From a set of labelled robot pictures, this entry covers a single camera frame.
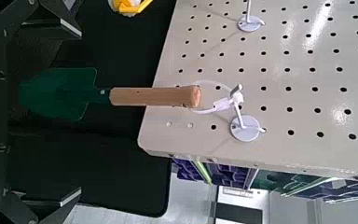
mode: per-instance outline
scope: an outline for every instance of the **green shovel blade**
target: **green shovel blade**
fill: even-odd
[[[32,112],[52,119],[81,120],[89,102],[109,103],[109,91],[94,86],[94,68],[52,68],[20,86],[20,101]]]

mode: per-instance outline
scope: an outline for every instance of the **yellow object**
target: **yellow object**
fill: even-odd
[[[118,8],[120,13],[141,13],[153,0],[144,0],[138,7],[131,0],[112,0],[113,7]]]

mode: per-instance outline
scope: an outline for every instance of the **shovel handle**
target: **shovel handle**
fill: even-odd
[[[199,86],[177,88],[113,88],[112,105],[169,105],[194,108],[200,104]]]

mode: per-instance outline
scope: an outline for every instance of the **white pegboard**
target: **white pegboard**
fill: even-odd
[[[233,138],[234,111],[148,107],[139,145],[151,155],[310,175],[358,175],[358,0],[254,0],[266,25],[237,27],[246,3],[177,0],[155,87],[242,84],[241,113],[267,133]],[[201,86],[202,106],[227,96]]]

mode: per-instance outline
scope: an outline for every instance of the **white round base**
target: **white round base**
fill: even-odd
[[[231,121],[230,130],[232,135],[242,142],[252,142],[255,140],[260,131],[260,124],[257,119],[252,116],[242,115],[243,125],[249,127],[247,129],[242,129],[240,123],[238,122],[238,118],[235,118]]]
[[[250,33],[250,32],[258,30],[258,28],[260,28],[261,24],[264,23],[262,20],[260,20],[260,18],[258,18],[256,16],[250,16],[249,21],[250,22],[246,21],[246,16],[242,17],[238,21],[238,27],[240,28],[240,30]]]

